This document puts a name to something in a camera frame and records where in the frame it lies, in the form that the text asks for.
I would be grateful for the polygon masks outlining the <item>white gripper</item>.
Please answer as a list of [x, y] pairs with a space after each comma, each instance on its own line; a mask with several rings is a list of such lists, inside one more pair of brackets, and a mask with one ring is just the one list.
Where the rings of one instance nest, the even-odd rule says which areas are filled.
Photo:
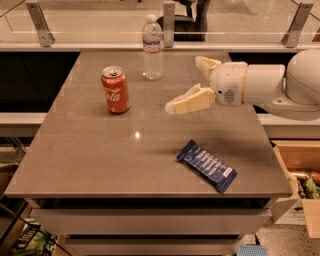
[[180, 95], [165, 105], [168, 114], [186, 114], [209, 108], [215, 101], [221, 106], [238, 107], [243, 104], [243, 84], [248, 64], [245, 62], [223, 63], [204, 56], [195, 57], [196, 67], [210, 87], [196, 84], [185, 94]]

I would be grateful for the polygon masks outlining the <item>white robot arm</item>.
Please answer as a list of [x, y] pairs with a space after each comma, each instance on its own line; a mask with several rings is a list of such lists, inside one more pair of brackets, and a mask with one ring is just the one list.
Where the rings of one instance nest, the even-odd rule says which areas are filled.
[[264, 111], [293, 120], [320, 117], [320, 51], [308, 49], [295, 54], [287, 65], [221, 62], [203, 56], [196, 67], [209, 85], [191, 87], [169, 101], [165, 111], [185, 114], [213, 104], [238, 107], [257, 106]]

